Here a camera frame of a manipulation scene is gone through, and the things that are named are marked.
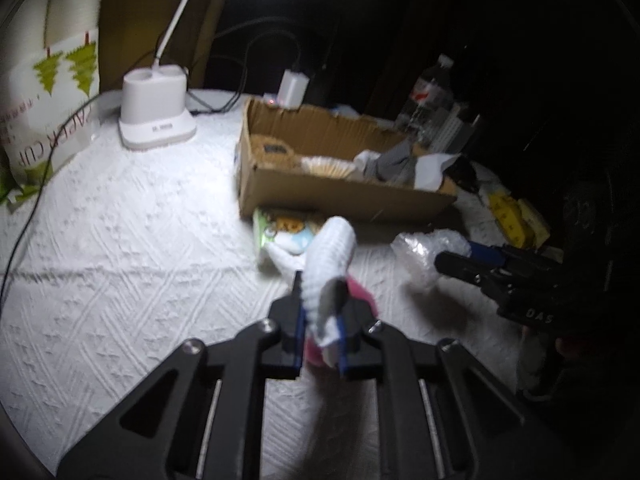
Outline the clear bubble wrap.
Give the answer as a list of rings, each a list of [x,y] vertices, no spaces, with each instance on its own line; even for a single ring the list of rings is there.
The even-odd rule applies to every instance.
[[[442,252],[469,257],[471,243],[453,230],[435,230],[431,233],[400,233],[390,248],[407,272],[414,289],[429,289],[442,277],[436,269],[435,259]]]

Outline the pink plush pouch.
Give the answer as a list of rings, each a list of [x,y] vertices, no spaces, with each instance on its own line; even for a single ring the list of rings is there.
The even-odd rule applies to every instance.
[[[357,282],[351,275],[347,278],[347,286],[349,293],[356,299],[365,301],[369,304],[372,314],[378,316],[378,306],[371,293]],[[328,367],[328,364],[324,362],[322,350],[314,343],[311,338],[311,333],[307,332],[305,339],[305,360],[309,365],[315,367]]]

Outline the white knitted sock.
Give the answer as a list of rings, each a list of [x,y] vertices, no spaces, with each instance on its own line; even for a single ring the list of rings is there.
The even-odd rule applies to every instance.
[[[337,315],[348,293],[348,268],[357,246],[352,225],[343,217],[331,217],[310,242],[303,255],[293,256],[273,242],[265,251],[288,281],[300,272],[300,300],[306,314],[307,341],[316,352],[311,360],[337,367],[341,334]]]

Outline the black round lid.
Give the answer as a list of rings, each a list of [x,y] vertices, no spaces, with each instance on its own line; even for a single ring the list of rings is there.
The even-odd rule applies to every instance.
[[[480,192],[480,181],[469,159],[459,157],[445,170],[445,174],[463,191],[474,195]]]

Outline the white perforated holder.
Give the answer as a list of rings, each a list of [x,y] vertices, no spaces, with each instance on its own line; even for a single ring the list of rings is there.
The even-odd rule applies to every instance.
[[[480,113],[473,107],[459,103],[450,110],[439,107],[426,130],[427,149],[431,153],[461,153],[479,121]]]

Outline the grey and white cloth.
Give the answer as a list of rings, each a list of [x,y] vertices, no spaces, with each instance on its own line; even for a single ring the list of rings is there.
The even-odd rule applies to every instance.
[[[402,141],[384,153],[365,150],[354,158],[354,164],[365,179],[437,192],[444,182],[445,170],[458,160],[459,154],[418,156],[412,149],[409,141]]]

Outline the white textured tablecloth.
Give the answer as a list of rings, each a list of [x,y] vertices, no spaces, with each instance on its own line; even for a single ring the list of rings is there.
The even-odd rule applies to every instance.
[[[122,147],[99,100],[99,133],[52,179],[12,264],[1,315],[1,403],[51,472],[63,454],[186,338],[211,344],[263,318],[290,285],[258,269],[239,217],[234,154],[242,101],[198,116],[189,142]],[[390,243],[430,225],[356,222],[352,275],[409,338],[458,338],[515,389],[518,329],[468,284],[414,292]],[[303,369],[268,382],[263,479],[377,479],[372,382]]]

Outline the clear water bottle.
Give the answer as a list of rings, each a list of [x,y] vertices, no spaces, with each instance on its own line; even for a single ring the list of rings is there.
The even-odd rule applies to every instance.
[[[407,103],[395,120],[396,130],[417,136],[426,129],[433,115],[450,103],[453,67],[454,60],[441,54],[427,77],[419,77],[416,80]]]

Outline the cotton swab bag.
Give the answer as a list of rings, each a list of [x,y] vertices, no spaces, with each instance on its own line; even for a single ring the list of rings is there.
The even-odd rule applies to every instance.
[[[300,168],[312,176],[337,180],[354,180],[361,178],[361,172],[353,162],[348,160],[310,156],[300,159]]]

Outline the black power adapter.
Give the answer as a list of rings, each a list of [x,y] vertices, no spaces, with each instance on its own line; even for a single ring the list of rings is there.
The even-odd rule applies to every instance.
[[[304,103],[323,108],[336,105],[332,89],[332,75],[326,64],[321,65],[310,77],[305,92]]]

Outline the brown plush pouch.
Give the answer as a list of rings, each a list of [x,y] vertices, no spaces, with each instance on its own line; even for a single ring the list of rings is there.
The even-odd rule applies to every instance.
[[[300,167],[300,157],[287,143],[274,136],[252,134],[250,148],[259,166],[281,170],[297,170]]]

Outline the white power strip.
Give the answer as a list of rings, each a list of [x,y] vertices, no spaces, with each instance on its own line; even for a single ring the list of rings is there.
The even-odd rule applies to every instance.
[[[262,102],[268,106],[284,107],[284,101],[279,93],[265,93],[262,96]]]

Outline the green cardboard box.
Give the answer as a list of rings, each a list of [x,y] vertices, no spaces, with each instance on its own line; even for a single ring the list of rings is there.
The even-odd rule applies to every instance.
[[[0,203],[8,211],[14,211],[24,200],[24,192],[12,174],[9,157],[4,148],[0,148]]]

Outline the white LED desk lamp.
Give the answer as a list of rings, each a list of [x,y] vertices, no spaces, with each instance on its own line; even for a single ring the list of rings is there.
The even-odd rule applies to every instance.
[[[122,78],[118,120],[122,144],[131,151],[184,142],[196,133],[196,121],[186,108],[188,72],[177,64],[160,64],[189,0],[180,0],[149,68],[136,68]]]

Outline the paper cup pack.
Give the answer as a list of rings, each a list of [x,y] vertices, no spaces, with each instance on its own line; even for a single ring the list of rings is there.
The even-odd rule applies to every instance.
[[[1,36],[1,147],[18,192],[88,148],[99,127],[101,0],[24,0]]]

